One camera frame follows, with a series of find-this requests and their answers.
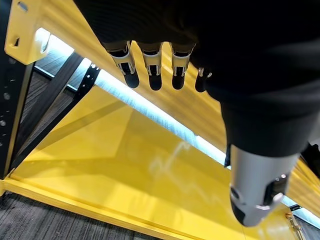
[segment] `yellow table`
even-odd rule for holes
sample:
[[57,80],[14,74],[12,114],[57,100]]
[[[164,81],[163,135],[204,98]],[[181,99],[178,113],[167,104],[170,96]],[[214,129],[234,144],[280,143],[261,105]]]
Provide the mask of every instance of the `yellow table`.
[[229,182],[229,169],[95,86],[4,188],[162,239],[295,239],[284,205],[242,227]]

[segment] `yellow panel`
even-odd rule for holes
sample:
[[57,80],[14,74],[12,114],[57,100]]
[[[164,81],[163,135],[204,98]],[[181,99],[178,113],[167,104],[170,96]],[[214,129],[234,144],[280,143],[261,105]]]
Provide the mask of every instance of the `yellow panel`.
[[[163,239],[246,239],[230,207],[230,171],[98,87],[5,181],[8,190]],[[284,213],[273,215],[247,236],[277,226],[294,239]]]
[[4,181],[0,180],[0,197],[4,194],[4,192],[5,192]]
[[[40,42],[35,41],[35,33],[38,28],[43,27],[72,46],[83,57],[124,82],[123,75],[72,0],[24,0],[28,12],[22,12],[18,2],[19,0],[13,0],[6,38],[5,50],[10,56],[25,64],[42,57],[44,54],[39,53]],[[13,41],[17,36],[21,38],[20,46],[14,47]],[[135,42],[132,42],[132,53],[140,79],[140,85],[135,91],[224,151],[226,134],[220,104],[206,92],[196,92],[194,84],[197,70],[190,64],[183,89],[173,89],[171,50],[168,43],[163,44],[162,88],[155,92],[150,89],[143,57]],[[287,195],[320,217],[320,181],[301,161],[292,173],[290,186]]]

